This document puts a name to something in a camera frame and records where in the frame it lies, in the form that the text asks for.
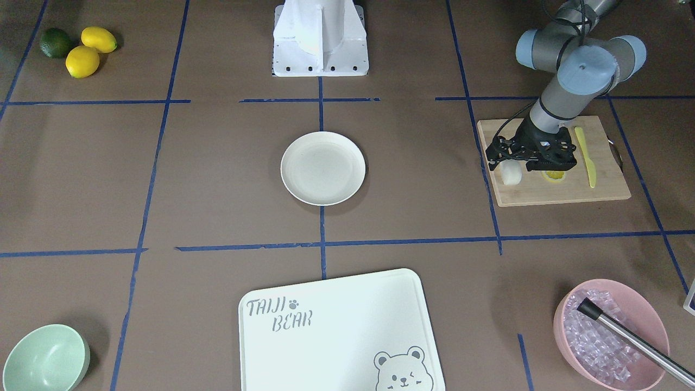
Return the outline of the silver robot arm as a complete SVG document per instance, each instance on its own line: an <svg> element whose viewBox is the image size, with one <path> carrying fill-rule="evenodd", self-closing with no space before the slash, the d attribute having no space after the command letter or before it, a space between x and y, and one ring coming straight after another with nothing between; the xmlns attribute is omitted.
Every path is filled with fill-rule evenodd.
<svg viewBox="0 0 695 391"><path fill-rule="evenodd" d="M589 37L618 1L568 1L543 29L527 30L516 45L519 64L553 74L528 108L514 136L496 132L486 147L491 171L508 160L523 161L527 171L569 171L577 160L569 127L596 97L630 79L646 62L640 38Z"/></svg>

